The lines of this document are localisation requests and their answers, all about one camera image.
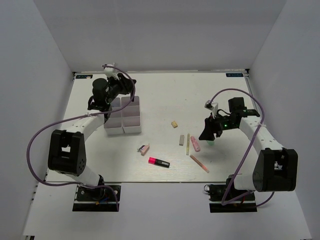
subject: black bracket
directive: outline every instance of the black bracket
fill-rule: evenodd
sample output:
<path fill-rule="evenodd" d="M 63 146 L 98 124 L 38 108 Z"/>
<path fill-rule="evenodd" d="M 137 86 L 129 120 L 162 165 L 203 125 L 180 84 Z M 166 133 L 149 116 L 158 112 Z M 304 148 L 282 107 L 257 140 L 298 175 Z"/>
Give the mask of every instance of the black bracket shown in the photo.
<path fill-rule="evenodd" d="M 134 86 L 130 79 L 126 78 L 123 74 L 119 73 L 119 79 L 108 77 L 108 79 L 97 78 L 92 83 L 92 93 L 88 100 L 88 110 L 98 110 L 106 112 L 111 110 L 111 102 L 119 94 L 130 94 L 132 97 Z"/>
<path fill-rule="evenodd" d="M 204 120 L 204 130 L 199 136 L 199 140 L 214 141 L 215 137 L 219 138 L 224 130 L 238 129 L 242 118 L 248 116 L 260 117 L 255 109 L 247 109 L 243 97 L 234 97 L 228 100 L 228 115 L 220 115 L 219 111 L 215 118 L 212 113 Z"/>
<path fill-rule="evenodd" d="M 114 190 L 118 203 L 120 202 L 121 185 L 108 185 Z M 73 203 L 73 212 L 117 212 L 116 199 L 114 194 L 109 188 L 100 188 L 105 191 L 104 194 L 99 198 L 103 200 L 108 197 L 106 201 L 97 201 L 92 198 L 91 192 L 88 188 L 80 186 L 76 192 L 75 200 Z"/>
<path fill-rule="evenodd" d="M 296 188 L 298 154 L 293 149 L 261 150 L 253 171 L 258 192 L 293 191 Z"/>
<path fill-rule="evenodd" d="M 48 168 L 63 174 L 79 176 L 87 163 L 85 137 L 80 132 L 54 130 L 51 134 Z"/>

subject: small wooden block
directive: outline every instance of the small wooden block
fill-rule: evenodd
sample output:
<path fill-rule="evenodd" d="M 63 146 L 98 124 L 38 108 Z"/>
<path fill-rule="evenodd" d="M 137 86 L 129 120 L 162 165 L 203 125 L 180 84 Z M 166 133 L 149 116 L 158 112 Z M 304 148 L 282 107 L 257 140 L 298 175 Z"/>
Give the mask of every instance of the small wooden block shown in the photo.
<path fill-rule="evenodd" d="M 176 123 L 176 121 L 173 121 L 173 122 L 171 123 L 171 125 L 172 125 L 172 127 L 173 127 L 174 129 L 178 127 L 178 124 Z"/>

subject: red cap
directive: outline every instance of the red cap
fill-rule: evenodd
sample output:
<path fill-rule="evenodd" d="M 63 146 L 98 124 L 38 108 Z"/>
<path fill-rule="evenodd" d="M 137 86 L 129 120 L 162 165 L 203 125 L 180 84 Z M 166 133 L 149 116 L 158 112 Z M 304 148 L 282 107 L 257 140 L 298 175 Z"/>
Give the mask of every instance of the red cap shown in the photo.
<path fill-rule="evenodd" d="M 148 163 L 155 164 L 156 163 L 156 159 L 154 157 L 149 157 Z"/>

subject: pink eraser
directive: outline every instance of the pink eraser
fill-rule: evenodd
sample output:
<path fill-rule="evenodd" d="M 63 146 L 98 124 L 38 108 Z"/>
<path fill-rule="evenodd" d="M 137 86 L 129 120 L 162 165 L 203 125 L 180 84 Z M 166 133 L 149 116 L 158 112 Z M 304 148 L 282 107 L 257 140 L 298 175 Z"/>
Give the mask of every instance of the pink eraser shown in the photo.
<path fill-rule="evenodd" d="M 191 141 L 191 143 L 192 143 L 192 146 L 193 146 L 194 150 L 195 150 L 196 152 L 200 152 L 200 146 L 199 146 L 196 138 L 195 138 L 194 136 L 191 136 L 191 137 L 190 137 L 190 141 Z"/>

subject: small eraser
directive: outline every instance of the small eraser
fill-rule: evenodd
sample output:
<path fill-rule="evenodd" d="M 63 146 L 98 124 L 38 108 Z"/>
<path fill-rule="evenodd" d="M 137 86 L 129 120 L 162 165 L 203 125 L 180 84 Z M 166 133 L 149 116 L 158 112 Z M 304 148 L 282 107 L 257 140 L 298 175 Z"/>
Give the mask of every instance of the small eraser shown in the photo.
<path fill-rule="evenodd" d="M 145 146 L 145 145 L 142 145 L 141 147 L 139 147 L 139 148 L 137 149 L 137 151 L 138 151 L 138 152 L 141 152 L 141 150 L 144 148 L 144 146 Z"/>
<path fill-rule="evenodd" d="M 199 146 L 196 138 L 195 138 L 194 136 L 191 136 L 191 137 L 190 137 L 190 141 L 191 141 L 191 143 L 192 143 L 192 146 L 193 146 L 194 150 L 195 150 L 196 152 L 200 152 L 200 146 Z"/>
<path fill-rule="evenodd" d="M 171 125 L 172 125 L 172 127 L 175 129 L 176 127 L 178 127 L 178 124 L 176 123 L 176 121 L 173 121 L 172 123 L 171 123 Z"/>
<path fill-rule="evenodd" d="M 180 135 L 179 145 L 183 146 L 185 143 L 185 135 Z"/>
<path fill-rule="evenodd" d="M 145 145 L 140 151 L 141 155 L 144 156 L 146 154 L 146 152 L 149 150 L 149 148 L 150 148 L 149 144 Z"/>

